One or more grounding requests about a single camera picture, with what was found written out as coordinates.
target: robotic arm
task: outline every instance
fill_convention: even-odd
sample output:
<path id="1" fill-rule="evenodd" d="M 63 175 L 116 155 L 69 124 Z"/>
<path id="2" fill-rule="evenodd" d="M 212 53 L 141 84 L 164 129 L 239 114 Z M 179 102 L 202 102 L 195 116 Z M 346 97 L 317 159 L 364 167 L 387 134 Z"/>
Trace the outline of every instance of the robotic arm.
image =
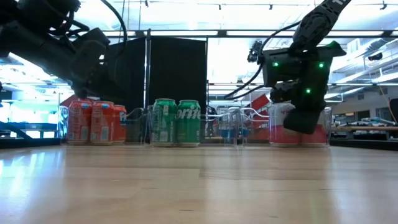
<path id="1" fill-rule="evenodd" d="M 351 0 L 325 0 L 301 21 L 286 49 L 262 53 L 264 85 L 272 87 L 274 103 L 291 101 L 295 106 L 284 127 L 304 134 L 315 131 L 325 109 L 330 67 L 334 57 L 346 55 L 339 43 L 317 45 L 329 34 Z"/>
<path id="2" fill-rule="evenodd" d="M 79 0 L 1 0 L 0 57 L 12 52 L 38 65 L 67 80 L 80 98 L 122 100 L 124 92 L 110 79 L 106 62 L 100 63 L 101 55 L 109 58 L 110 41 L 98 28 L 73 20 L 79 7 Z M 72 25 L 79 29 L 70 30 Z M 73 42 L 72 35 L 77 36 Z"/>

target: sprite can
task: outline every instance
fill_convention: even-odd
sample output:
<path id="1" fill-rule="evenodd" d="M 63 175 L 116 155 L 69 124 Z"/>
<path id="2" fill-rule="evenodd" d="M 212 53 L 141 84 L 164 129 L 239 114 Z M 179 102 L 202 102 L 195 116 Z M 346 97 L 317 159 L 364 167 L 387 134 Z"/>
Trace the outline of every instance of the sprite can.
<path id="1" fill-rule="evenodd" d="M 182 100 L 177 107 L 177 142 L 182 147 L 197 147 L 200 142 L 200 106 L 196 100 Z"/>
<path id="2" fill-rule="evenodd" d="M 173 146 L 175 142 L 175 115 L 177 105 L 174 100 L 158 99 L 152 110 L 152 143 L 155 146 Z"/>

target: black partition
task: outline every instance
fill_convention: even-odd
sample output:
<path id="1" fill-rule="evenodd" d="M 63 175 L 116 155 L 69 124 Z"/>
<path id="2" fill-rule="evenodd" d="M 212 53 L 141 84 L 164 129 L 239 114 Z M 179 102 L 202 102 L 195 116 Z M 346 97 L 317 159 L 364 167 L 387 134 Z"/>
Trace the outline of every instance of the black partition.
<path id="1" fill-rule="evenodd" d="M 394 117 L 398 119 L 398 98 L 390 101 L 390 108 Z"/>
<path id="2" fill-rule="evenodd" d="M 170 37 L 150 40 L 148 105 L 156 99 L 197 100 L 206 110 L 206 42 Z"/>
<path id="3" fill-rule="evenodd" d="M 108 57 L 116 55 L 123 48 L 123 41 L 109 46 Z M 127 42 L 127 49 L 122 56 L 108 62 L 110 77 L 126 92 L 124 105 L 127 111 L 144 106 L 146 39 L 138 38 Z"/>

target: wooden table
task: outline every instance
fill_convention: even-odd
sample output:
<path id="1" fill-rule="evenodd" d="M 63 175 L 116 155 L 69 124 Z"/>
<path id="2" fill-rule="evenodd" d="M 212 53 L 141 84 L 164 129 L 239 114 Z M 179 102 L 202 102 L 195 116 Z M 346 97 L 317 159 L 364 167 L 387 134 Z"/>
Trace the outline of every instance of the wooden table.
<path id="1" fill-rule="evenodd" d="M 398 153 L 61 146 L 0 152 L 0 223 L 397 223 Z"/>

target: black cable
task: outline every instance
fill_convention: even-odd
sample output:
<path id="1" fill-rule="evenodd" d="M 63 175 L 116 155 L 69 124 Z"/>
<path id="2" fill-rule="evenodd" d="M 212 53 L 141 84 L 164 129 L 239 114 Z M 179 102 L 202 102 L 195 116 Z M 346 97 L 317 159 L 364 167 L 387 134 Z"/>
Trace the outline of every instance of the black cable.
<path id="1" fill-rule="evenodd" d="M 126 50 L 126 48 L 127 48 L 127 29 L 126 29 L 126 25 L 124 24 L 123 18 L 120 16 L 118 11 L 106 0 L 101 0 L 101 2 L 103 2 L 115 14 L 115 16 L 118 18 L 120 25 L 123 29 L 123 48 L 115 56 L 107 58 L 107 59 L 104 58 L 104 59 L 99 60 L 99 62 L 107 62 L 109 60 L 114 60 L 114 59 L 118 58 Z"/>
<path id="2" fill-rule="evenodd" d="M 70 11 L 68 18 L 69 20 L 66 23 L 62 24 L 60 27 L 56 28 L 55 30 L 50 30 L 49 34 L 58 35 L 58 36 L 65 35 L 68 32 L 68 30 L 70 30 L 70 28 L 72 27 L 71 21 L 74 20 L 75 18 L 75 12 Z"/>
<path id="3" fill-rule="evenodd" d="M 289 25 L 289 26 L 287 26 L 287 27 L 281 28 L 280 30 L 278 30 L 278 31 L 274 32 L 273 34 L 271 34 L 271 35 L 264 41 L 264 43 L 262 43 L 261 48 L 260 48 L 260 54 L 262 54 L 262 51 L 264 50 L 264 47 L 266 46 L 266 44 L 268 43 L 268 41 L 270 41 L 270 40 L 271 40 L 273 37 L 275 37 L 278 33 L 282 32 L 282 31 L 285 31 L 285 30 L 288 30 L 288 29 L 290 29 L 290 28 L 292 28 L 292 27 L 295 27 L 295 26 L 299 25 L 300 23 L 301 23 L 301 21 L 296 22 L 296 23 L 294 23 L 294 24 L 292 24 L 292 25 Z M 256 78 L 259 76 L 259 74 L 260 74 L 260 72 L 261 72 L 261 70 L 262 70 L 262 66 L 263 66 L 263 65 L 264 65 L 264 62 L 261 61 L 261 62 L 260 62 L 259 69 L 258 69 L 257 72 L 253 75 L 253 77 L 252 77 L 248 82 L 246 82 L 243 86 L 237 88 L 236 90 L 234 90 L 234 91 L 231 92 L 230 94 L 224 96 L 224 99 L 226 99 L 226 100 L 233 100 L 233 99 L 235 99 L 235 98 L 230 98 L 230 96 L 233 96 L 235 93 L 237 93 L 237 92 L 243 90 L 246 86 L 248 86 L 251 82 L 253 82 L 253 80 L 256 79 Z M 243 96 L 246 96 L 247 94 L 249 94 L 249 93 L 251 93 L 251 92 L 252 92 L 252 91 L 247 92 L 247 93 L 245 93 Z"/>
<path id="4" fill-rule="evenodd" d="M 264 47 L 266 46 L 266 44 L 268 43 L 268 41 L 270 41 L 270 40 L 271 40 L 273 37 L 275 37 L 278 33 L 282 32 L 282 31 L 285 31 L 285 30 L 288 30 L 288 29 L 290 29 L 290 28 L 293 28 L 293 27 L 295 27 L 295 26 L 298 26 L 300 23 L 301 23 L 301 21 L 298 21 L 298 22 L 296 22 L 296 23 L 294 23 L 294 24 L 292 24 L 292 25 L 289 25 L 289 26 L 287 26 L 287 27 L 283 27 L 283 28 L 281 28 L 280 30 L 278 30 L 278 31 L 274 32 L 273 34 L 271 34 L 271 35 L 266 39 L 266 41 L 264 41 L 264 43 L 262 43 L 262 45 L 261 45 L 261 53 L 262 53 L 262 51 L 264 50 Z"/>
<path id="5" fill-rule="evenodd" d="M 70 42 L 68 36 L 67 36 L 66 34 L 64 34 L 63 37 L 65 38 L 65 42 L 67 43 L 67 45 L 68 45 L 68 47 L 70 48 L 70 50 L 71 50 L 73 53 L 76 53 L 76 48 L 75 48 L 75 46 L 73 46 L 73 43 Z"/>
<path id="6" fill-rule="evenodd" d="M 82 24 L 81 22 L 78 22 L 74 19 L 70 19 L 69 17 L 63 15 L 61 12 L 58 12 L 58 10 L 56 10 L 54 7 L 52 7 L 52 5 L 50 5 L 50 3 L 47 0 L 42 0 L 42 2 L 44 4 L 47 5 L 47 7 L 49 7 L 51 10 L 53 10 L 53 12 L 55 12 L 57 14 L 57 16 L 61 17 L 64 21 L 67 21 L 69 23 L 71 23 L 72 25 L 75 25 L 85 31 L 89 31 L 90 28 L 84 24 Z"/>
<path id="7" fill-rule="evenodd" d="M 126 5 L 126 0 L 123 0 L 122 18 L 124 17 L 124 8 L 125 8 L 125 5 Z M 119 38 L 118 38 L 118 51 L 120 51 L 120 45 L 119 45 L 119 44 L 120 44 L 120 36 L 119 36 Z M 119 60 L 116 59 L 115 66 L 114 66 L 114 70 L 113 70 L 113 78 L 114 78 L 114 79 L 116 79 L 116 70 L 117 70 L 117 68 L 118 68 L 118 62 L 119 62 Z"/>
<path id="8" fill-rule="evenodd" d="M 227 100 L 236 100 L 236 99 L 238 99 L 238 98 L 240 98 L 242 96 L 246 96 L 247 94 L 250 94 L 250 93 L 252 93 L 252 92 L 254 92 L 254 91 L 258 90 L 258 89 L 264 88 L 264 87 L 265 87 L 265 85 L 257 86 L 254 89 L 249 90 L 247 93 L 243 93 L 243 94 L 241 94 L 239 96 L 234 96 L 234 97 L 228 98 Z"/>
<path id="9" fill-rule="evenodd" d="M 248 86 L 251 82 L 253 82 L 253 80 L 254 80 L 255 78 L 257 78 L 257 76 L 259 76 L 259 74 L 260 74 L 260 72 L 261 72 L 261 69 L 262 69 L 262 64 L 263 64 L 263 63 L 260 64 L 260 67 L 259 67 L 259 69 L 257 70 L 256 74 L 254 74 L 253 77 L 251 77 L 251 79 L 250 79 L 248 82 L 246 82 L 245 84 L 243 84 L 241 87 L 237 88 L 236 90 L 232 91 L 232 93 L 230 93 L 230 94 L 224 96 L 224 99 L 226 99 L 226 100 L 232 100 L 232 98 L 230 98 L 230 96 L 233 96 L 235 93 L 237 93 L 237 92 L 243 90 L 246 86 Z"/>
<path id="10" fill-rule="evenodd" d="M 77 36 L 78 33 L 80 33 L 80 32 L 84 32 L 84 30 L 83 30 L 83 29 L 71 30 L 71 31 L 69 31 L 69 32 L 67 33 L 67 37 L 71 37 L 71 36 L 73 36 L 73 35 Z"/>

